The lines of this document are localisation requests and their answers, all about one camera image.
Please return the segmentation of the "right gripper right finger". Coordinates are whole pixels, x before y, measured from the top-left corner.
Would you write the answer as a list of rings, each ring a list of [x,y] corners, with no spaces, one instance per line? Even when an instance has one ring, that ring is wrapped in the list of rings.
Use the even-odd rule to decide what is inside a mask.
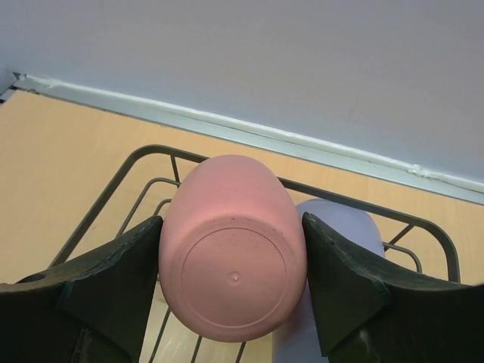
[[[483,288],[423,275],[302,218],[319,346],[331,362],[481,362]]]

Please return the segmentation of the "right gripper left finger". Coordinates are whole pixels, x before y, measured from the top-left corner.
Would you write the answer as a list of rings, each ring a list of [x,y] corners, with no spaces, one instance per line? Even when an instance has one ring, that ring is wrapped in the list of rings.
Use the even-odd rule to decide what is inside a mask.
[[[158,273],[163,220],[1,285],[3,362],[137,362]]]

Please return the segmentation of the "black wire dish rack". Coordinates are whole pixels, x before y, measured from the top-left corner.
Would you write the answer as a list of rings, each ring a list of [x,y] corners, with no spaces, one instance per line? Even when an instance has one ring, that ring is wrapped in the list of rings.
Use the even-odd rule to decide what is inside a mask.
[[[148,180],[138,188],[139,195],[132,200],[132,206],[120,223],[117,233],[123,234],[131,226],[135,216],[146,219],[158,216],[163,207],[167,206],[175,190],[181,185],[183,178],[179,174],[179,164],[188,162],[194,166],[204,161],[201,155],[178,150],[163,145],[147,145],[133,151],[107,184],[90,210],[83,217],[70,238],[53,260],[53,265],[67,261],[73,254],[79,252],[86,236],[92,234],[94,228],[110,217],[107,208],[115,202],[125,200],[124,182],[132,167],[143,157],[160,154],[163,157],[162,166],[156,177]],[[421,260],[411,249],[399,244],[399,241],[412,229],[420,228],[433,236],[445,254],[447,279],[460,282],[461,272],[458,252],[451,238],[436,224],[426,219],[418,218],[378,206],[363,200],[335,194],[315,186],[305,185],[287,178],[281,179],[282,185],[291,193],[304,197],[318,197],[350,206],[358,210],[379,216],[388,221],[399,222],[404,228],[390,240],[385,240],[385,250],[395,250],[409,256],[415,264],[417,272],[422,271]],[[271,337],[263,337],[248,343],[217,343],[202,338],[183,327],[171,313],[163,300],[161,288],[155,286],[151,291],[152,304],[146,317],[143,347],[139,360],[141,362],[270,362],[272,354]]]

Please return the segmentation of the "pink plastic cup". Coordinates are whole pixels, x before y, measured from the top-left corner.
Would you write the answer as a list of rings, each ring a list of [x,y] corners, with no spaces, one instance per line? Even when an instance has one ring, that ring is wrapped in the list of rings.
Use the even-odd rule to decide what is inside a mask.
[[[306,269],[301,218],[268,167],[221,155],[188,173],[159,252],[160,286],[183,325],[222,342],[263,337],[299,304]]]

